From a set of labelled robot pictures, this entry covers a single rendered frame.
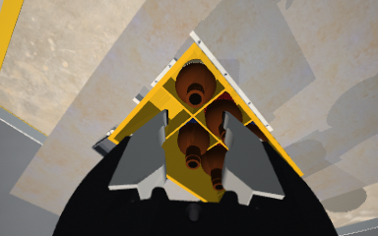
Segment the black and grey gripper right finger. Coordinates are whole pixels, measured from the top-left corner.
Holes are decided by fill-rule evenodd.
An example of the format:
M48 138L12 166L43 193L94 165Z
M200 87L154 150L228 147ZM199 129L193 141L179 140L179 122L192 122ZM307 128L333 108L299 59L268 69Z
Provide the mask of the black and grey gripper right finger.
M277 219L296 236L339 236L322 204L296 171L228 111L221 184L239 203Z

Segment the grey rectangular tray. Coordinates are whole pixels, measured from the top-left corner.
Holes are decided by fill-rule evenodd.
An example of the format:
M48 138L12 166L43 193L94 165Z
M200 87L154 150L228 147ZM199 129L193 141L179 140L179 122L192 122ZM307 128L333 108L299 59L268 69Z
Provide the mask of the grey rectangular tray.
M116 146L115 143L113 143L112 141L108 140L109 136L106 136L105 138L103 138L102 140L100 140L99 142L97 142L92 147L92 149L95 150L102 157L105 157Z

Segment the yellow crate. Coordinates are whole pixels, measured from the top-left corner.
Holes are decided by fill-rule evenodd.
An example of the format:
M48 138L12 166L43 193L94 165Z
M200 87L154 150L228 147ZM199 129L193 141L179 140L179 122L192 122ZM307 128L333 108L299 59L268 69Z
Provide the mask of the yellow crate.
M217 81L217 88L214 96L207 103L198 108L190 107L187 103L183 102L177 95L175 89L175 80L179 71L186 62L192 59L202 60L215 75ZM201 163L200 167L197 169L187 168L185 154L179 149L177 138L179 129L189 120L194 118L210 134L210 146L208 149L221 143L228 150L227 146L221 141L221 137L214 135L208 129L204 112L204 108L225 91L231 95L239 107L243 116L242 124L246 126L254 121L269 139L269 144L276 150L276 152L284 160L287 160L285 161L299 174L299 176L303 175L277 140L269 133L263 123L260 122L258 117L255 116L241 97L221 75L221 72L217 70L217 67L212 64L211 60L207 58L207 55L202 52L195 42L116 128L108 139L115 144L118 144L125 136L132 135L163 109L168 109L168 125L165 127L165 141L161 146L165 152L166 178L203 202L220 202L225 190L220 192L214 190L211 176L203 170Z

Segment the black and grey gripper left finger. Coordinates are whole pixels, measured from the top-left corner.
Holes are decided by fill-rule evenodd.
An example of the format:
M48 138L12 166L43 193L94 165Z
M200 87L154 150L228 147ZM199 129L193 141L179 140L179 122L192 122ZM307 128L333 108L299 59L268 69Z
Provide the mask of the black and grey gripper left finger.
M82 180L65 205L52 236L83 236L115 209L150 199L166 183L168 109L121 140Z

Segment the brown glass bottle with beige label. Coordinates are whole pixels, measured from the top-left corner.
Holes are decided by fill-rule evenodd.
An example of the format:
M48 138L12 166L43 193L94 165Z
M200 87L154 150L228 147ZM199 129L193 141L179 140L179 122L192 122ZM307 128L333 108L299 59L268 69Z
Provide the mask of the brown glass bottle with beige label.
M215 75L200 59L186 62L175 80L177 95L193 108L207 103L214 96L216 88Z

